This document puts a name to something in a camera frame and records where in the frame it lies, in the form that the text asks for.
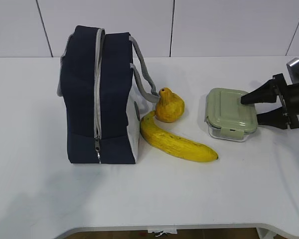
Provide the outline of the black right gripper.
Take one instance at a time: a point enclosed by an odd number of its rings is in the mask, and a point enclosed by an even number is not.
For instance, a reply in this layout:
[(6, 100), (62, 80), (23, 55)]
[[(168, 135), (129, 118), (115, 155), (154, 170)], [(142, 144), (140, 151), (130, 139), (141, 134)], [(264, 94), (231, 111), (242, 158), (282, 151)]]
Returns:
[(258, 125), (280, 129), (299, 128), (299, 83), (288, 85), (282, 73), (274, 75), (258, 89), (241, 97), (241, 104), (275, 103), (279, 97), (282, 106), (257, 114)]

